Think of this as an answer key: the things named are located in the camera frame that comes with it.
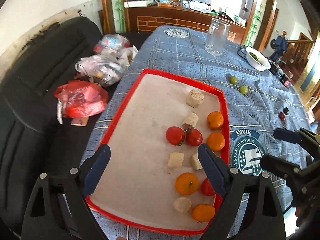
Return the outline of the red jujube date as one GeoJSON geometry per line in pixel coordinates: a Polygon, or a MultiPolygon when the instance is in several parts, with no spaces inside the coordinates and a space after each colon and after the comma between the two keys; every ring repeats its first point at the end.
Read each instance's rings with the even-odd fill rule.
{"type": "Polygon", "coordinates": [[[279,116],[279,119],[280,119],[281,121],[285,121],[285,120],[286,120],[286,115],[285,115],[283,112],[280,112],[280,113],[278,114],[278,116],[279,116]]]}

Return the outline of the red tomato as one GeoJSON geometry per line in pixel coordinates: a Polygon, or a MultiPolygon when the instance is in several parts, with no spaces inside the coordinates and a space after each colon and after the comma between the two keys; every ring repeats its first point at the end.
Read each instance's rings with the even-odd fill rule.
{"type": "Polygon", "coordinates": [[[189,146],[197,147],[202,144],[203,136],[199,130],[192,128],[187,132],[185,142],[189,146]]]}
{"type": "Polygon", "coordinates": [[[174,146],[180,146],[185,141],[185,131],[177,126],[171,126],[165,133],[167,141],[174,146]]]}
{"type": "Polygon", "coordinates": [[[216,194],[208,178],[206,178],[201,184],[201,193],[208,197],[216,194]]]}

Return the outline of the orange tangerine tray front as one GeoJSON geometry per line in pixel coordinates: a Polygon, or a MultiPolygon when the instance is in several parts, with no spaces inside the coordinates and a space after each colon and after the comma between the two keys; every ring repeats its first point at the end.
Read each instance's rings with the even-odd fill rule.
{"type": "Polygon", "coordinates": [[[209,222],[215,216],[215,207],[208,204],[198,204],[193,208],[191,216],[197,222],[209,222]]]}

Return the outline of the orange tangerine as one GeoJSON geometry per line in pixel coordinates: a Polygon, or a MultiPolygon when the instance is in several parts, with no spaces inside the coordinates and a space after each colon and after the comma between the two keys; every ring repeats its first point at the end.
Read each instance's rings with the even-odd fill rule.
{"type": "Polygon", "coordinates": [[[224,148],[225,143],[225,137],[220,132],[211,133],[206,140],[206,144],[213,152],[221,151],[224,148]]]}
{"type": "Polygon", "coordinates": [[[211,130],[219,129],[223,125],[223,122],[223,115],[218,111],[211,112],[207,116],[207,126],[211,130]]]}
{"type": "Polygon", "coordinates": [[[200,188],[200,181],[193,173],[183,173],[175,181],[175,190],[183,196],[194,194],[200,188]]]}

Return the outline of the dark purple grape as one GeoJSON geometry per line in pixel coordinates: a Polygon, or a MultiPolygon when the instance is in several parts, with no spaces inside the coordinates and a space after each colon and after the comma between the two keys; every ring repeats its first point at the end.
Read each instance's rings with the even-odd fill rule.
{"type": "Polygon", "coordinates": [[[290,110],[289,110],[287,107],[285,107],[285,108],[283,109],[283,112],[284,112],[285,115],[289,115],[290,110]]]}

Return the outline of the blue plaid tablecloth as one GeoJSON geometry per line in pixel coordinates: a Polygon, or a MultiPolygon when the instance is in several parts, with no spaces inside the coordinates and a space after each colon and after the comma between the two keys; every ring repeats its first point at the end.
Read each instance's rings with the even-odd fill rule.
{"type": "Polygon", "coordinates": [[[83,158],[107,144],[111,159],[86,198],[109,239],[198,239],[221,215],[222,197],[204,196],[208,163],[198,148],[172,144],[191,124],[203,146],[236,175],[266,181],[285,209],[292,201],[285,180],[260,166],[273,155],[306,167],[306,151],[277,140],[276,128],[309,129],[292,85],[260,72],[227,41],[220,56],[205,51],[206,34],[158,27],[144,42],[95,124],[83,158]]]}

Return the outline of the black sofa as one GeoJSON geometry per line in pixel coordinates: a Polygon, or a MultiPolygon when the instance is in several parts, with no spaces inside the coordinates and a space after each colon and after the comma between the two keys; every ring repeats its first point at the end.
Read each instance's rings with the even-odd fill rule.
{"type": "Polygon", "coordinates": [[[62,174],[80,163],[91,131],[56,119],[56,89],[74,79],[75,63],[93,54],[102,35],[85,17],[53,24],[36,37],[1,82],[1,239],[21,233],[42,172],[62,174]]]}

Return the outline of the green grape near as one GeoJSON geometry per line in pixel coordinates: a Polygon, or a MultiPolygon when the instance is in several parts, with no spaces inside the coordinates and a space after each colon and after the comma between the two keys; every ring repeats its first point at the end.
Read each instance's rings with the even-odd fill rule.
{"type": "Polygon", "coordinates": [[[240,91],[241,94],[247,95],[247,93],[248,93],[248,91],[249,91],[249,88],[248,88],[247,86],[241,86],[241,87],[239,88],[239,91],[240,91]]]}

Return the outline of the green grape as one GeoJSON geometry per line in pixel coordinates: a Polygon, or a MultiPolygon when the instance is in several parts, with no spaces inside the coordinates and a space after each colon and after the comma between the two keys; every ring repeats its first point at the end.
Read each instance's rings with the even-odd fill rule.
{"type": "Polygon", "coordinates": [[[248,91],[249,91],[249,88],[248,88],[247,86],[241,86],[241,87],[239,88],[239,91],[240,91],[241,94],[247,95],[247,93],[248,93],[248,91]]]}
{"type": "Polygon", "coordinates": [[[231,84],[236,85],[238,79],[237,79],[236,76],[231,76],[231,77],[229,78],[229,81],[230,81],[231,84]]]}

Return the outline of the wooden stair railing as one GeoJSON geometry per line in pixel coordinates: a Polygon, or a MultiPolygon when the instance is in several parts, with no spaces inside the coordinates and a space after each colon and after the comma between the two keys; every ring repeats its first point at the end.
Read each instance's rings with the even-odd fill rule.
{"type": "Polygon", "coordinates": [[[284,53],[282,61],[305,67],[314,44],[315,41],[312,40],[288,40],[287,51],[284,53]]]}

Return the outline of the green grape far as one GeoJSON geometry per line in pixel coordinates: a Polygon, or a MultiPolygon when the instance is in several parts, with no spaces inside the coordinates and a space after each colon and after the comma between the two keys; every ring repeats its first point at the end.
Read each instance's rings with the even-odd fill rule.
{"type": "Polygon", "coordinates": [[[231,77],[229,78],[229,81],[230,81],[231,84],[236,85],[238,79],[237,79],[236,76],[231,76],[231,77]]]}

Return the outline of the red plastic bag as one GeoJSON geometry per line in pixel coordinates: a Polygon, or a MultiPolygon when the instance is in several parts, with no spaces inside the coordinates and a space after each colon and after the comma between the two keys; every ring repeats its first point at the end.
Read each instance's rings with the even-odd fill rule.
{"type": "Polygon", "coordinates": [[[69,118],[84,118],[103,112],[109,101],[108,92],[99,84],[73,80],[57,88],[54,96],[61,102],[61,114],[69,118]]]}

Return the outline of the red rimmed white tray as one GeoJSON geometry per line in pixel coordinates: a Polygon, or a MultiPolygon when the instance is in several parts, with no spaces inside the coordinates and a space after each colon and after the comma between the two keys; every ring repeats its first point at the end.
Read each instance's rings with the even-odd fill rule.
{"type": "Polygon", "coordinates": [[[197,148],[173,146],[165,133],[171,126],[180,126],[193,112],[199,117],[196,128],[207,138],[211,133],[207,116],[213,111],[228,115],[222,90],[160,70],[144,70],[103,137],[102,142],[111,149],[111,159],[95,191],[87,197],[88,205],[112,220],[143,230],[173,235],[204,233],[206,223],[173,207],[178,197],[175,180],[193,171],[190,158],[197,148]],[[204,94],[197,108],[186,104],[192,89],[204,94]],[[181,167],[167,167],[172,152],[184,153],[181,167]]]}

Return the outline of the glass ashtray dish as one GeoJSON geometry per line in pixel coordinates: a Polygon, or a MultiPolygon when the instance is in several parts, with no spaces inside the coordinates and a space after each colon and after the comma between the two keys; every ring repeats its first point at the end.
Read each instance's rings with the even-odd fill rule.
{"type": "Polygon", "coordinates": [[[190,36],[188,31],[180,28],[168,28],[168,29],[165,29],[164,32],[168,36],[174,37],[174,38],[188,38],[190,36]]]}

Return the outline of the wooden sideboard cabinet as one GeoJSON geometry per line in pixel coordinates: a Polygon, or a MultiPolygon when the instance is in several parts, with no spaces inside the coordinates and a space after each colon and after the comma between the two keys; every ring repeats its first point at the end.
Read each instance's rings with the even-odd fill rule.
{"type": "Polygon", "coordinates": [[[187,27],[206,33],[212,18],[230,24],[228,39],[237,44],[244,44],[248,29],[225,18],[205,14],[195,10],[170,7],[136,7],[125,8],[125,24],[128,32],[151,33],[161,25],[187,27]]]}

